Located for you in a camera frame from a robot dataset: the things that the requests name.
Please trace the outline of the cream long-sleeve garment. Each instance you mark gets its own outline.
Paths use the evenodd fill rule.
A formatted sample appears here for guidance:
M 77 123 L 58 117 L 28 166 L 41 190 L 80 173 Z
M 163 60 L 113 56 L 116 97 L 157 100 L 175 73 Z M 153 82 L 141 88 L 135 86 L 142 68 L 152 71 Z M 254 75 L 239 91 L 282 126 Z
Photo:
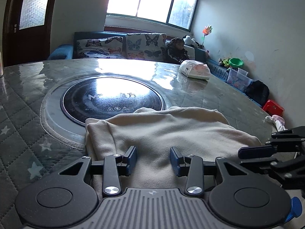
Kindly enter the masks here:
M 85 128 L 87 152 L 94 161 L 136 147 L 132 174 L 120 178 L 123 188 L 183 188 L 185 178 L 177 177 L 170 163 L 173 146 L 205 161 L 217 157 L 236 161 L 241 147 L 261 145 L 257 137 L 232 127 L 217 110 L 198 107 L 140 108 L 106 120 L 89 118 Z

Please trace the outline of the white and pink socks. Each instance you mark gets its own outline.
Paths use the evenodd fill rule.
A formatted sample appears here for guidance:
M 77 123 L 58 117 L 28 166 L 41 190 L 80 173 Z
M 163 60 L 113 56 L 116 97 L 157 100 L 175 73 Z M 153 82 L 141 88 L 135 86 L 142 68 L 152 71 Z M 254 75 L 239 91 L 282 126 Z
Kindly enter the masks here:
M 265 117 L 265 120 L 276 127 L 277 132 L 286 130 L 285 120 L 279 115 Z

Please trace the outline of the blue clip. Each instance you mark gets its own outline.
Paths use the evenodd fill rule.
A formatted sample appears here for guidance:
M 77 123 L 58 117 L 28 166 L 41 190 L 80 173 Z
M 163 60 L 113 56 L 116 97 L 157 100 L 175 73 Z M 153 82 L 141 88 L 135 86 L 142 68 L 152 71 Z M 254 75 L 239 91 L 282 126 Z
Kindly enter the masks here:
M 291 198 L 291 210 L 288 216 L 286 217 L 285 223 L 288 223 L 291 221 L 293 218 L 298 218 L 302 215 L 302 203 L 301 200 L 297 197 L 294 196 Z

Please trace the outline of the red plastic stool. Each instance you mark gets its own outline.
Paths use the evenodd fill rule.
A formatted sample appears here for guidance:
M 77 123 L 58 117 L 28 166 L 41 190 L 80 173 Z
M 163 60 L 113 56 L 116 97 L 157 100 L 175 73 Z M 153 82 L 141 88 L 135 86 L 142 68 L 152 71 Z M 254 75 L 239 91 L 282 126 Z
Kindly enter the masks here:
M 268 100 L 263 106 L 263 110 L 269 115 L 283 116 L 285 109 L 273 100 Z

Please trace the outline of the black bag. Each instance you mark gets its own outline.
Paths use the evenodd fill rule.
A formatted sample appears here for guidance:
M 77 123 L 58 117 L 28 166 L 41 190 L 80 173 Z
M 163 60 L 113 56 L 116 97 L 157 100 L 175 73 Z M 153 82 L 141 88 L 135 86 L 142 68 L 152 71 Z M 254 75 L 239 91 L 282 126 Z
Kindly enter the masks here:
M 252 81 L 244 93 L 260 106 L 264 106 L 269 98 L 269 88 L 260 80 Z

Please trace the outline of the clear plastic storage box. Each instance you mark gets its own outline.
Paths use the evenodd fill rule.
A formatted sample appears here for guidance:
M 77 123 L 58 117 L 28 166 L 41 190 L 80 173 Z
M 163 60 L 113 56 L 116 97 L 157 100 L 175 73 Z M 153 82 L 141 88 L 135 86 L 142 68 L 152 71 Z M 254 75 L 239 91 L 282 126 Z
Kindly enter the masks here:
M 253 82 L 253 80 L 241 74 L 240 72 L 229 68 L 229 75 L 226 82 L 241 92 L 244 92 L 246 88 Z

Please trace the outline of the round black induction cooktop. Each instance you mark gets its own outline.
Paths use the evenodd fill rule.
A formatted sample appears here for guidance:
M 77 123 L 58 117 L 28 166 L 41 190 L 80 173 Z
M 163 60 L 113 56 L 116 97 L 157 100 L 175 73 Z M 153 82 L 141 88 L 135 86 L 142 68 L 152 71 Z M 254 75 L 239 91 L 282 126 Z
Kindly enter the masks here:
M 139 78 L 106 73 L 66 79 L 52 87 L 40 107 L 40 124 L 59 142 L 85 148 L 85 121 L 108 119 L 139 108 L 166 108 L 163 95 Z

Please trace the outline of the green plastic bowl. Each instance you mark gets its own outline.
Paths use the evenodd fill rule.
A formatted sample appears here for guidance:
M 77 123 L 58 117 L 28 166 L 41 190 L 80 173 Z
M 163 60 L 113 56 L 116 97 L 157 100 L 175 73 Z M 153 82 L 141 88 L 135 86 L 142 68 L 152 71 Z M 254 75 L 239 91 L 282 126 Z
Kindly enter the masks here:
M 239 58 L 230 58 L 229 65 L 231 68 L 238 69 L 243 67 L 244 62 Z

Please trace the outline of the white pink tissue pack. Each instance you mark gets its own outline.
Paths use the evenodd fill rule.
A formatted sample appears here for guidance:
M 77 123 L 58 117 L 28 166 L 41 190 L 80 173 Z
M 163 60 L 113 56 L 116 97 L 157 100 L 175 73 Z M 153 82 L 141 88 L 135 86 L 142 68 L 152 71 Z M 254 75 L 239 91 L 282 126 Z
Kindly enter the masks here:
M 196 60 L 184 60 L 180 64 L 179 72 L 186 77 L 200 80 L 209 80 L 211 76 L 209 67 Z

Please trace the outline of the white plush toy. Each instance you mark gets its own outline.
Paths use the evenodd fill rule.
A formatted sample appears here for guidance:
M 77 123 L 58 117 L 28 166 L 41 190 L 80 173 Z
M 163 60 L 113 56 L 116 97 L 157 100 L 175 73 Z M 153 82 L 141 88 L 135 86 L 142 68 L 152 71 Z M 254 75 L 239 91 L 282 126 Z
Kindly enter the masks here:
M 191 38 L 189 35 L 185 35 L 183 37 L 183 40 L 186 46 L 198 48 L 198 43 L 196 42 L 196 40 L 194 38 Z

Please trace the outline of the blue sofa bench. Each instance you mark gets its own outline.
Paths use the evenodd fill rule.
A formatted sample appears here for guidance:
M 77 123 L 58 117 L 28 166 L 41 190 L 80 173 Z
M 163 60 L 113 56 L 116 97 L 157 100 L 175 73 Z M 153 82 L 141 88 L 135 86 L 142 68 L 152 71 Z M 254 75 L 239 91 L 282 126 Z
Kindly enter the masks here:
M 73 58 L 126 58 L 129 60 L 160 61 L 180 64 L 183 60 L 196 60 L 208 66 L 211 74 L 237 88 L 251 100 L 264 106 L 269 97 L 268 87 L 260 80 L 241 74 L 240 67 L 223 67 L 209 57 L 209 51 L 196 43 L 185 43 L 183 50 L 168 48 L 168 37 L 162 33 L 120 33 L 110 31 L 76 32 L 73 44 L 58 46 L 50 60 Z

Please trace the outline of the dark brown stuffed toy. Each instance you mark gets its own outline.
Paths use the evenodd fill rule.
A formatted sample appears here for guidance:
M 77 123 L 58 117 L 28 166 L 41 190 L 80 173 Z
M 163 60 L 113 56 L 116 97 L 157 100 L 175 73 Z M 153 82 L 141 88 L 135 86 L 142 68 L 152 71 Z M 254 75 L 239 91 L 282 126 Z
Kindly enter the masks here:
M 189 60 L 185 42 L 182 38 L 172 39 L 165 49 L 165 59 L 168 63 L 180 65 L 184 60 Z

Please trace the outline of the butterfly pattern cushion right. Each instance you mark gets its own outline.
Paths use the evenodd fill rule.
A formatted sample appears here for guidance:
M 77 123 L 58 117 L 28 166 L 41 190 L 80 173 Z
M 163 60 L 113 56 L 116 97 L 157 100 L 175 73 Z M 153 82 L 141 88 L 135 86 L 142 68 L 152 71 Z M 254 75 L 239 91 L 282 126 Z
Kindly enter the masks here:
M 134 33 L 126 35 L 126 56 L 130 60 L 164 60 L 166 34 Z

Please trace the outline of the dark wooden door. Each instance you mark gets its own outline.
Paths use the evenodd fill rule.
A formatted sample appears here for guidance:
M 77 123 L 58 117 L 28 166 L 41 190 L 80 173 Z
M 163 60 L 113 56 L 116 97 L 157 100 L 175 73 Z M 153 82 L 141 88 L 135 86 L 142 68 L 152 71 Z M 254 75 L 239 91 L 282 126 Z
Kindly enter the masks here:
M 5 67 L 46 60 L 55 0 L 7 0 L 2 35 Z

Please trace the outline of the window with frame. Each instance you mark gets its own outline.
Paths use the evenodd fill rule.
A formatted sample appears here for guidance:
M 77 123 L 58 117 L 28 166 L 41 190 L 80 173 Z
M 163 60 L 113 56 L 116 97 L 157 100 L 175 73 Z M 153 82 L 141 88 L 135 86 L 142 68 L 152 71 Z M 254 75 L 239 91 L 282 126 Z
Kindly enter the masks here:
M 107 13 L 189 31 L 198 0 L 109 0 Z

